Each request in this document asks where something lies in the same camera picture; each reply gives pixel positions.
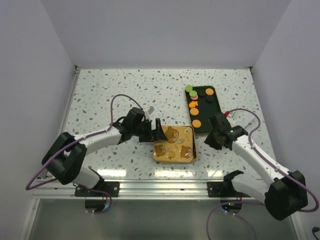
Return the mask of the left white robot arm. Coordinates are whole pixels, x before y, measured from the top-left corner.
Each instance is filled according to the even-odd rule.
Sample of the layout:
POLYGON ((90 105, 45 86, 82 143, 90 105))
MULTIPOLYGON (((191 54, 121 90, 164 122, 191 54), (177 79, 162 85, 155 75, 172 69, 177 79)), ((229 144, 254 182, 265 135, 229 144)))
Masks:
POLYGON ((116 146, 137 137, 141 143, 166 141, 159 118, 155 127, 148 119, 148 112, 133 107, 109 127, 83 135, 61 133, 45 157, 42 166, 62 185, 75 184, 86 189, 92 196, 99 196, 107 190, 103 177, 91 168, 85 168, 86 156, 100 149, 116 146))

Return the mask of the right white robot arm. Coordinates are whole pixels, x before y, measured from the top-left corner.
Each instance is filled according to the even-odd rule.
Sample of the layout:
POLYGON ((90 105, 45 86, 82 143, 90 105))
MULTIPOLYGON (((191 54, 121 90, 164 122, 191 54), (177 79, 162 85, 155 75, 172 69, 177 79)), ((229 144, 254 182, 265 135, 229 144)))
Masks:
POLYGON ((264 181, 264 186, 248 180, 241 170, 223 177, 219 189, 221 197, 248 195, 263 203, 270 215, 278 221, 308 205, 304 175, 278 164, 258 147, 248 132, 239 125, 231 126, 223 113, 209 117, 211 132, 205 143, 215 150, 226 148, 243 158, 264 181))

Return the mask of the green cookie tray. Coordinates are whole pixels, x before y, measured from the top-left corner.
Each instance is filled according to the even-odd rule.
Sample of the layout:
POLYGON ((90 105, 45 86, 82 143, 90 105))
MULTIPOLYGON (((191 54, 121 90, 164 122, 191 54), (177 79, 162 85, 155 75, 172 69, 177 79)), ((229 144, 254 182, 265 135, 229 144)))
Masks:
POLYGON ((197 96, 198 96, 198 93, 206 93, 205 90, 207 88, 214 90, 214 94, 213 94, 214 102, 213 103, 208 103, 206 101, 206 97, 201 98, 198 96, 198 99, 196 100, 196 101, 198 101, 198 106, 196 108, 199 110, 199 114, 197 116, 192 116, 192 115, 190 115, 189 103, 192 102, 193 100, 191 100, 189 92, 185 91, 185 89, 184 89, 188 112, 189 112, 190 121, 191 121, 191 126, 192 126, 193 120, 201 121, 200 128, 194 128, 192 126, 194 129, 194 133, 196 135, 207 135, 207 134, 209 134, 209 132, 212 129, 211 124, 209 122, 209 118, 222 112, 221 107, 220 107, 220 103, 219 103, 219 100, 217 97, 217 93, 216 93, 215 88, 211 85, 202 85, 202 86, 193 86, 192 85, 192 87, 193 87, 193 91, 197 92, 197 96))

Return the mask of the silver tin lid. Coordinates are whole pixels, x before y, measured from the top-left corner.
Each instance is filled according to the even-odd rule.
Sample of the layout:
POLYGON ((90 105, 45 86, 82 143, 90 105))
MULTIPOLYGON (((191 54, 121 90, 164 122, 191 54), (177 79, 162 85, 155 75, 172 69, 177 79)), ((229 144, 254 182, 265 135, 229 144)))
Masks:
POLYGON ((162 126, 166 141, 154 143, 153 159, 161 164, 193 164, 197 159, 194 129, 191 126, 162 126))

